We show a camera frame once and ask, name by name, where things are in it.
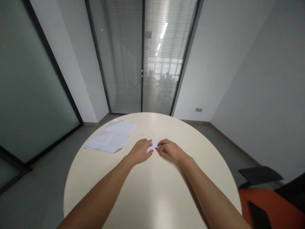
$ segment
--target floor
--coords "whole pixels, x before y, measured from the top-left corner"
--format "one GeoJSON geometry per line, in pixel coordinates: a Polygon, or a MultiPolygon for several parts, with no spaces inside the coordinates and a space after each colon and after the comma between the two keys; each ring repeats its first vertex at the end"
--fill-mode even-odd
{"type": "MultiPolygon", "coordinates": [[[[119,115],[108,116],[102,125],[119,115]]],[[[237,186],[245,182],[238,169],[254,167],[208,125],[190,124],[201,132],[227,162],[237,186]]],[[[63,198],[72,161],[97,126],[82,126],[33,165],[33,171],[0,196],[0,228],[56,228],[64,218],[63,198]]],[[[274,189],[275,184],[265,187],[274,189]]]]}

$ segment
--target ceiling light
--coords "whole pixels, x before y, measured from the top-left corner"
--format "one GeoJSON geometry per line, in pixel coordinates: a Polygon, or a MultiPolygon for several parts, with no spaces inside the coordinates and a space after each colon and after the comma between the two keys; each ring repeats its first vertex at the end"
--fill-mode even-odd
{"type": "Polygon", "coordinates": [[[163,31],[162,31],[161,36],[160,36],[161,39],[164,37],[167,24],[168,24],[167,22],[164,24],[163,31]]]}

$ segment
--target tabletop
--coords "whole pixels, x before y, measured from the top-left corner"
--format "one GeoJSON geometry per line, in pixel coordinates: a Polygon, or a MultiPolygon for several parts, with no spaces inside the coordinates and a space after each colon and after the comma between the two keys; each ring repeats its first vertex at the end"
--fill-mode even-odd
{"type": "MultiPolygon", "coordinates": [[[[233,176],[217,149],[187,123],[157,113],[134,113],[118,120],[136,121],[126,145],[115,154],[84,148],[71,165],[64,191],[64,216],[142,138],[159,142],[167,138],[194,158],[199,167],[241,213],[241,202],[233,176]]],[[[103,130],[106,123],[88,139],[103,130]]],[[[178,168],[154,151],[128,175],[103,228],[207,228],[178,168]]]]}

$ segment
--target left hand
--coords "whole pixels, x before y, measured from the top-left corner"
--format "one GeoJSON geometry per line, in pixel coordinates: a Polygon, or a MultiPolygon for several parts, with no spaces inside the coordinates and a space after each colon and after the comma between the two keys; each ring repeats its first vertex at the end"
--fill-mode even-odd
{"type": "Polygon", "coordinates": [[[138,140],[127,157],[130,158],[133,164],[146,161],[153,154],[153,149],[147,153],[147,149],[151,145],[153,145],[152,140],[147,140],[147,138],[138,140]]]}

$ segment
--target hand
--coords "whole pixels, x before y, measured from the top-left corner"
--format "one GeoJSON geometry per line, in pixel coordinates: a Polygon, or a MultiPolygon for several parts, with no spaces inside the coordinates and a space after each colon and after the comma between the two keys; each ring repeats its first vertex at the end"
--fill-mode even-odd
{"type": "Polygon", "coordinates": [[[161,140],[158,143],[156,150],[161,157],[168,159],[175,164],[178,164],[181,160],[189,157],[189,155],[184,152],[176,143],[168,139],[161,140]]]}
{"type": "Polygon", "coordinates": [[[147,138],[138,140],[127,157],[130,158],[133,164],[146,161],[153,154],[153,149],[147,153],[147,149],[151,145],[153,145],[152,140],[147,140],[147,138]]]}

